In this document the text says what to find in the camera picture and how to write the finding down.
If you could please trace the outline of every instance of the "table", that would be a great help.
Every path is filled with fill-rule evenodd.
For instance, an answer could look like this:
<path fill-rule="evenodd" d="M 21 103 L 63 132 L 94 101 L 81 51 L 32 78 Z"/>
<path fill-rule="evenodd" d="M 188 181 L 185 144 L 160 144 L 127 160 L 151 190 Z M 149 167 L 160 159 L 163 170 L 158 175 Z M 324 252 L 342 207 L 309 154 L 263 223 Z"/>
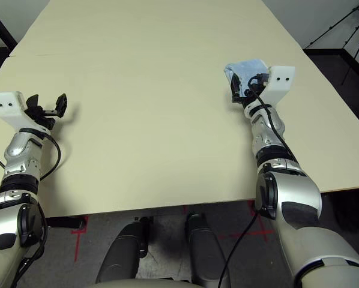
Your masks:
<path fill-rule="evenodd" d="M 46 109 L 68 97 L 46 216 L 254 198 L 250 125 L 223 74 L 251 58 L 296 67 L 277 111 L 320 191 L 359 187 L 358 119 L 260 0 L 51 0 L 0 69 L 0 91 Z M 0 120 L 1 159 L 12 136 Z"/>

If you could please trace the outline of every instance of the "tripod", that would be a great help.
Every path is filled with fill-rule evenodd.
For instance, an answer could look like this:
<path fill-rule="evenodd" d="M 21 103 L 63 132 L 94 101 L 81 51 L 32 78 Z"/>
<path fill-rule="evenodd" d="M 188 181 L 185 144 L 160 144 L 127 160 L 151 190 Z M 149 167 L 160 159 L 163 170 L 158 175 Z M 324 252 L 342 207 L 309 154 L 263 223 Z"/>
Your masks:
<path fill-rule="evenodd" d="M 339 20 L 338 22 L 336 22 L 333 26 L 330 26 L 329 29 L 326 30 L 324 33 L 322 33 L 317 39 L 315 39 L 314 41 L 310 42 L 309 45 L 306 46 L 305 49 L 307 49 L 308 47 L 310 47 L 313 43 L 315 43 L 315 42 L 316 42 L 317 40 L 319 40 L 322 36 L 324 36 L 326 33 L 328 33 L 330 30 L 332 30 L 332 29 L 333 29 L 334 27 L 336 27 L 339 23 L 341 23 L 342 21 L 344 21 L 346 18 L 348 18 L 352 13 L 354 13 L 354 12 L 356 12 L 356 11 L 359 11 L 359 5 L 358 5 L 357 7 L 355 7 L 355 8 L 353 8 L 351 12 L 349 12 L 349 13 L 348 13 L 346 16 L 344 16 L 341 20 Z M 345 41 L 344 45 L 342 46 L 342 49 L 345 48 L 345 46 L 349 43 L 349 41 L 350 41 L 351 38 L 354 36 L 354 34 L 358 31 L 358 29 L 359 29 L 359 24 L 358 24 L 357 27 L 355 27 L 355 30 L 354 30 L 354 32 L 350 35 L 350 37 Z M 359 47 L 358 47 L 357 52 L 355 53 L 353 59 L 355 59 L 355 58 L 357 57 L 358 53 L 359 53 Z M 344 84 L 345 79 L 346 79 L 346 77 L 348 76 L 349 72 L 350 72 L 350 66 L 349 66 L 349 68 L 348 68 L 348 70 L 347 70 L 347 72 L 346 72 L 346 74 L 345 74 L 345 76 L 344 76 L 344 78 L 343 78 L 343 80 L 342 80 L 342 82 L 341 82 L 341 85 Z"/>

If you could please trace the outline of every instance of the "wall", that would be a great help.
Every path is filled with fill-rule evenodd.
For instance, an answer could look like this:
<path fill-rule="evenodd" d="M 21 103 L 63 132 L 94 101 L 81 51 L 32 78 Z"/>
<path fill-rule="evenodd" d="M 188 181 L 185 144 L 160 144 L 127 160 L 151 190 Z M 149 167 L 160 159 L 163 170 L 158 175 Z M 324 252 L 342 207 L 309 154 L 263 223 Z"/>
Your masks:
<path fill-rule="evenodd" d="M 286 30 L 305 48 L 332 24 L 348 14 L 359 0 L 262 0 Z M 342 48 L 359 24 L 354 12 L 310 48 Z M 345 49 L 354 56 L 359 46 L 359 30 Z"/>
<path fill-rule="evenodd" d="M 0 20 L 20 41 L 49 0 L 0 0 Z M 0 47 L 5 44 L 0 39 Z"/>

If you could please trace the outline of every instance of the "robotic arm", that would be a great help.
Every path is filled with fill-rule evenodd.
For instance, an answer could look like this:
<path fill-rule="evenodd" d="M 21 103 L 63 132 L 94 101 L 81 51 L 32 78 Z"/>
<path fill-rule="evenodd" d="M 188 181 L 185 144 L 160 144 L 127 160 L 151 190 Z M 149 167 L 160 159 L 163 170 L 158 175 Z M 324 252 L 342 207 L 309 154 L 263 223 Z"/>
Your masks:
<path fill-rule="evenodd" d="M 238 76 L 231 78 L 233 102 L 242 103 L 252 124 L 255 208 L 273 220 L 295 287 L 359 287 L 359 255 L 320 224 L 321 194 L 282 138 L 285 125 L 275 106 L 293 77 L 294 67 L 270 67 L 250 79 L 246 97 L 240 97 Z"/>
<path fill-rule="evenodd" d="M 271 67 L 250 79 L 245 97 L 240 78 L 234 74 L 230 79 L 233 102 L 243 105 L 252 124 L 258 167 L 255 207 L 272 219 L 296 287 L 359 287 L 359 255 L 320 224 L 320 192 L 282 138 L 285 125 L 275 106 L 290 90 L 293 77 L 294 67 Z M 16 129 L 5 151 L 7 164 L 0 185 L 0 287 L 15 286 L 43 252 L 47 224 L 37 191 L 49 172 L 41 177 L 41 149 L 45 138 L 52 139 L 55 120 L 48 117 L 63 116 L 66 96 L 56 104 L 55 110 L 44 111 L 36 96 L 25 104 L 19 92 L 0 93 L 0 117 Z M 24 258 L 37 242 L 40 248 L 33 257 Z"/>
<path fill-rule="evenodd" d="M 0 92 L 0 118 L 16 131 L 5 150 L 7 164 L 0 185 L 0 287 L 15 286 L 42 255 L 46 242 L 47 224 L 37 192 L 38 183 L 51 171 L 41 177 L 42 146 L 45 139 L 54 141 L 50 131 L 55 120 L 47 117 L 62 117 L 67 99 L 62 94 L 56 109 L 50 111 L 44 111 L 37 102 L 38 95 L 25 103 L 20 92 Z M 33 257 L 24 258 L 38 242 L 40 247 Z"/>

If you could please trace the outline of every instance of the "cloth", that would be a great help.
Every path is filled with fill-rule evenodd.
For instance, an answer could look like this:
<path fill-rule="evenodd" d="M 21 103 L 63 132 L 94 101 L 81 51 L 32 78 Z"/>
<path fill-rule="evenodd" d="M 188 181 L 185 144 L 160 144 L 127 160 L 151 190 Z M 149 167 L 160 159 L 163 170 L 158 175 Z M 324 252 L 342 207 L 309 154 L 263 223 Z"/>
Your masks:
<path fill-rule="evenodd" d="M 225 66 L 224 72 L 229 83 L 232 81 L 233 74 L 240 79 L 240 97 L 245 97 L 245 90 L 249 88 L 247 82 L 258 73 L 267 73 L 268 67 L 261 59 L 252 59 L 239 63 L 230 63 Z"/>

